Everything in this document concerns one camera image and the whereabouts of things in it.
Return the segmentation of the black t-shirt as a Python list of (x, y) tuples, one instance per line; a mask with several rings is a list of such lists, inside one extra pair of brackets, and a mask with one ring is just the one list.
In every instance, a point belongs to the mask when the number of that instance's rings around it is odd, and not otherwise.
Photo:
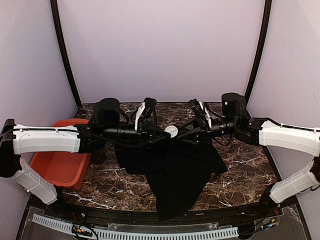
[(130, 175), (144, 175), (161, 205), (190, 210), (198, 200), (212, 174), (228, 168), (211, 145), (194, 145), (165, 140), (150, 147), (125, 148), (115, 145), (117, 163)]

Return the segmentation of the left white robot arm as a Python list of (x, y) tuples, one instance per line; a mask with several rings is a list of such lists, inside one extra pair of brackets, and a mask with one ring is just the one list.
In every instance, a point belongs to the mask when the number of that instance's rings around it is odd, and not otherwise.
[(67, 218), (70, 206), (62, 200), (58, 188), (43, 179), (22, 158), (32, 152), (68, 152), (89, 154), (106, 142), (123, 148), (140, 148), (170, 139), (170, 133), (158, 127), (157, 101), (147, 97), (135, 113), (135, 121), (120, 108), (116, 98), (104, 98), (93, 105), (86, 124), (63, 127), (32, 127), (7, 119), (0, 133), (0, 176), (21, 185), (38, 197), (60, 218)]

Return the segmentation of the left black frame post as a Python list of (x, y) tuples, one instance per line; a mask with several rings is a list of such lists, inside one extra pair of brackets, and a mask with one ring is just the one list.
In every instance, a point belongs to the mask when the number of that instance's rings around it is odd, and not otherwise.
[(67, 53), (67, 47), (64, 39), (63, 28), (60, 18), (59, 6), (57, 0), (50, 0), (51, 14), (56, 34), (56, 39), (59, 47), (60, 56), (62, 59), (64, 71), (67, 77), (67, 81), (76, 104), (77, 109), (79, 109), (83, 104), (76, 86), (76, 81), (73, 75), (70, 59)]

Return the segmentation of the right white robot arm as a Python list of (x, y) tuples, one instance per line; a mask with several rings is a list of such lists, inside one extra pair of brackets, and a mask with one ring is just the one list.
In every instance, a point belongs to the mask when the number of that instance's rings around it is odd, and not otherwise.
[(180, 127), (167, 127), (172, 138), (195, 144), (209, 144), (216, 137), (232, 135), (253, 146), (272, 146), (309, 154), (313, 157), (305, 167), (284, 180), (271, 184), (255, 205), (255, 213), (266, 217), (276, 204), (320, 187), (320, 130), (278, 123), (268, 117), (251, 117), (246, 109), (246, 98), (238, 93), (221, 96), (222, 115), (211, 118), (212, 111), (203, 102), (189, 102), (194, 117)]

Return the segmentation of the black frame post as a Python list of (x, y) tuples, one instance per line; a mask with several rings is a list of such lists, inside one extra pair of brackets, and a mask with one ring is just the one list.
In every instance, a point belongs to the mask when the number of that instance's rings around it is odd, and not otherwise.
[(252, 69), (249, 75), (248, 83), (246, 86), (245, 94), (244, 94), (247, 104), (249, 103), (250, 97), (253, 92), (253, 88), (255, 85), (255, 81), (257, 78), (258, 70), (259, 70), (262, 55), (263, 55), (268, 27), (269, 27), (271, 8), (272, 8), (272, 0), (265, 0), (255, 56), (252, 64)]
[(70, 59), (67, 53), (67, 47), (64, 39), (63, 28), (60, 18), (59, 6), (57, 0), (50, 0), (51, 14), (56, 34), (56, 39), (59, 47), (60, 56), (62, 59), (64, 71), (67, 77), (67, 81), (76, 104), (77, 109), (79, 109), (83, 104), (76, 86), (76, 81), (73, 75)]

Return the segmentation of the black front rail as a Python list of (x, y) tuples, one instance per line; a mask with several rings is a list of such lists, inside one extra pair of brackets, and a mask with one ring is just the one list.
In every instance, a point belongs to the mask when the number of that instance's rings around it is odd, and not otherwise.
[(278, 207), (267, 207), (266, 204), (254, 202), (246, 205), (231, 206), (199, 210), (181, 211), (181, 207), (161, 205), (156, 208), (155, 199), (141, 198), (134, 210), (124, 210), (126, 204), (133, 204), (132, 200), (117, 201), (109, 206), (107, 202), (94, 201), (82, 197), (75, 192), (64, 193), (64, 202), (56, 202), (53, 206), (44, 204), (35, 196), (31, 196), (24, 210), (20, 227), (25, 227), (32, 221), (36, 211), (42, 215), (59, 217), (63, 220), (88, 225), (106, 226), (107, 224), (129, 224), (147, 226), (184, 226), (217, 222), (219, 225), (240, 227), (244, 232), (255, 231), (261, 224), (271, 220), (278, 221), (283, 210)]

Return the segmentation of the right black frame post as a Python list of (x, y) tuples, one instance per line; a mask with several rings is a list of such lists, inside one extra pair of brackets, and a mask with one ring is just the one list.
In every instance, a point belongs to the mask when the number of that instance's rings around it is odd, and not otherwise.
[(257, 78), (258, 70), (259, 70), (262, 55), (263, 55), (268, 27), (269, 27), (271, 8), (272, 8), (272, 0), (265, 0), (255, 56), (252, 64), (252, 69), (249, 75), (248, 83), (246, 86), (245, 94), (244, 94), (247, 104), (249, 103), (250, 97), (253, 92), (253, 88), (255, 85), (255, 81)]

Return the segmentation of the orange plastic bin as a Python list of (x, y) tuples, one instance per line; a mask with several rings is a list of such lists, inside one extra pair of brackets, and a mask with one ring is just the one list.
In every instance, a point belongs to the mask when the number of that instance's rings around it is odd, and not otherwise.
[(30, 166), (42, 178), (60, 188), (80, 190), (92, 155), (70, 152), (37, 152)]

